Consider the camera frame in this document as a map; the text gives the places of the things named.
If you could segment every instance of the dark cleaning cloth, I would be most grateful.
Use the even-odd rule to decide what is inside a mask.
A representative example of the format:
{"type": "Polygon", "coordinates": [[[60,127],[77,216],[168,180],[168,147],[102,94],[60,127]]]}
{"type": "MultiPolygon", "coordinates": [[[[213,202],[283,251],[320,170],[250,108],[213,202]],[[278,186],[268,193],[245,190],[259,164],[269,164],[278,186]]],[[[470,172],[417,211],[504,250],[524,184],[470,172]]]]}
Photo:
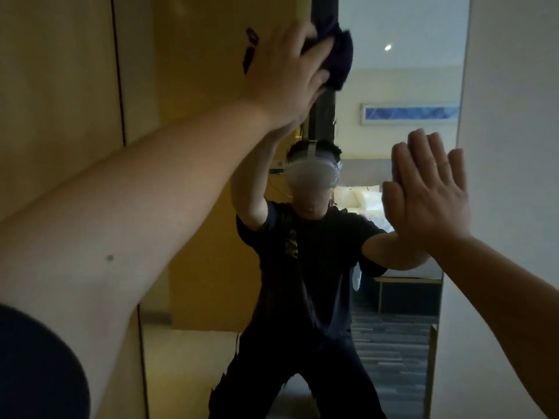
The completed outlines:
{"type": "MultiPolygon", "coordinates": [[[[301,50],[301,54],[309,48],[314,47],[319,42],[324,41],[326,38],[333,36],[334,47],[322,64],[322,68],[330,72],[330,78],[324,86],[339,91],[344,86],[344,83],[346,83],[353,62],[353,41],[351,34],[349,31],[343,31],[340,28],[340,24],[334,20],[334,17],[315,23],[315,27],[318,38],[316,40],[307,40],[301,50]]],[[[243,60],[245,74],[252,62],[254,51],[259,41],[258,35],[253,29],[248,28],[247,35],[251,46],[247,48],[243,60]]]]}

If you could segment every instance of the gray headboard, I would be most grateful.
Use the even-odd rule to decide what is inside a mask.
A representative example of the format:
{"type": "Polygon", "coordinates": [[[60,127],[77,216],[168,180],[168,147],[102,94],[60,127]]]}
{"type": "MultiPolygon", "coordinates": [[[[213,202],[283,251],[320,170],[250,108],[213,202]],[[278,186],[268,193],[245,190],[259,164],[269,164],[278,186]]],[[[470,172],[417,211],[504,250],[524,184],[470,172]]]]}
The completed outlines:
{"type": "Polygon", "coordinates": [[[367,187],[382,185],[392,179],[390,159],[342,159],[338,185],[344,187],[367,187]]]}

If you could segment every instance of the pant leg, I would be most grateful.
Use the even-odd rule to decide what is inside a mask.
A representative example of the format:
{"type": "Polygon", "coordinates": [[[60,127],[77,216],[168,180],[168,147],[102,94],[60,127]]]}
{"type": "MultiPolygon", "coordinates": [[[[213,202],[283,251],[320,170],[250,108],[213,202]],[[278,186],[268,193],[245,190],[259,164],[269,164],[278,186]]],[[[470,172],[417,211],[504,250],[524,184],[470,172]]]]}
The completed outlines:
{"type": "Polygon", "coordinates": [[[289,359],[274,347],[242,341],[239,353],[210,394],[210,419],[264,419],[293,374],[289,359]]]}
{"type": "Polygon", "coordinates": [[[305,359],[301,375],[321,419],[386,419],[351,338],[322,344],[305,359]]]}

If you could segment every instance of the neck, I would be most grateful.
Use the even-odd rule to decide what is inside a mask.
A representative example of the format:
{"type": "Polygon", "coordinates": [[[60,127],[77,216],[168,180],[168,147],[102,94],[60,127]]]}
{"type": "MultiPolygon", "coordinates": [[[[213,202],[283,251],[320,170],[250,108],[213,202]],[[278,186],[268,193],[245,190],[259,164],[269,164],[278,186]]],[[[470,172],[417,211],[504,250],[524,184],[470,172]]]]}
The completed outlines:
{"type": "Polygon", "coordinates": [[[293,203],[293,210],[303,219],[309,219],[312,221],[317,221],[322,219],[326,212],[328,211],[328,205],[321,205],[317,207],[301,206],[297,203],[293,203]]]}

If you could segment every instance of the blue painting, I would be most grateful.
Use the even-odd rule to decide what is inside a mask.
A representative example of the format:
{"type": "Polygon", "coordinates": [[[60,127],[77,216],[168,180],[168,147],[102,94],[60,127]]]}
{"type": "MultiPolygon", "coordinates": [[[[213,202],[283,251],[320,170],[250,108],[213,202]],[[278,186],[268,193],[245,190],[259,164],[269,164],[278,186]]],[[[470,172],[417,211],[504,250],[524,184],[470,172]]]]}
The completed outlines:
{"type": "Polygon", "coordinates": [[[435,105],[435,106],[413,106],[413,107],[375,107],[372,105],[362,106],[362,122],[379,123],[418,120],[458,120],[460,114],[459,106],[435,105]]]}

